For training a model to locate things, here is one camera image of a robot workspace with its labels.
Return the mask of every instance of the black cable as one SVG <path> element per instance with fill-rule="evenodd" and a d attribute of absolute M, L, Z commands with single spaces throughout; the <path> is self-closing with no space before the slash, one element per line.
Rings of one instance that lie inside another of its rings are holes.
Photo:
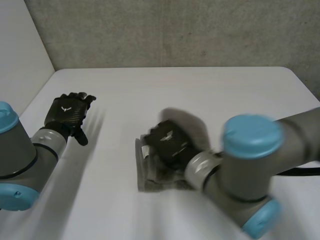
<path fill-rule="evenodd" d="M 296 176 L 296 177 L 306 177 L 306 176 L 320 176 L 320 167 L 295 167 L 287 171 L 278 173 L 279 176 Z"/>

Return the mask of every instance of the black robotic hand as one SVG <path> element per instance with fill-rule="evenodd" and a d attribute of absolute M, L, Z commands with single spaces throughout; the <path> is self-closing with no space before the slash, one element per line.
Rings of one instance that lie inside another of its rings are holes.
<path fill-rule="evenodd" d="M 144 140 L 168 167 L 175 170 L 184 170 L 188 162 L 201 152 L 188 134 L 171 120 L 160 122 Z"/>
<path fill-rule="evenodd" d="M 81 128 L 83 120 L 86 118 L 90 104 L 96 100 L 85 92 L 62 94 L 54 99 L 49 112 L 44 121 L 44 129 L 52 129 L 64 136 L 65 140 L 69 136 L 74 137 L 77 142 L 85 146 L 88 139 Z"/>

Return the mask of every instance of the blurred robot arm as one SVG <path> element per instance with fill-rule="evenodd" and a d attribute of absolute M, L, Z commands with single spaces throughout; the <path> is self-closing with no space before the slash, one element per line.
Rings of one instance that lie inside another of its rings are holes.
<path fill-rule="evenodd" d="M 249 236 L 259 239 L 281 214 L 280 203 L 269 195 L 271 178 L 320 174 L 318 168 L 295 168 L 319 159 L 319 119 L 320 108 L 278 121 L 263 115 L 235 116 L 224 125 L 222 158 L 196 149 L 170 120 L 152 129 L 145 140 L 165 163 L 171 163 L 168 167 L 183 168 L 195 189 Z M 164 143 L 168 133 L 171 138 Z"/>

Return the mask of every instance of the light blue joint cap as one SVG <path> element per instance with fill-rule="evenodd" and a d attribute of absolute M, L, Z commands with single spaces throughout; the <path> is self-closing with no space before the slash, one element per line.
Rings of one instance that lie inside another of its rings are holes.
<path fill-rule="evenodd" d="M 0 183 L 0 209 L 24 211 L 33 206 L 40 193 L 36 190 L 11 183 Z"/>
<path fill-rule="evenodd" d="M 243 225 L 242 230 L 251 238 L 259 239 L 275 226 L 281 212 L 281 204 L 277 200 L 272 199 Z"/>
<path fill-rule="evenodd" d="M 0 101 L 0 134 L 12 129 L 19 121 L 17 113 L 5 101 Z"/>
<path fill-rule="evenodd" d="M 278 150 L 284 142 L 281 125 L 263 115 L 244 114 L 224 124 L 224 151 L 239 159 L 260 159 Z"/>

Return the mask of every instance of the gray wall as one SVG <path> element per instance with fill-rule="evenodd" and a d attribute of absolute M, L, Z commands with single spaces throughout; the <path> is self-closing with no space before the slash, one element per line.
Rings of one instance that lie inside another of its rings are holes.
<path fill-rule="evenodd" d="M 284 66 L 320 98 L 320 0 L 25 0 L 56 70 Z"/>

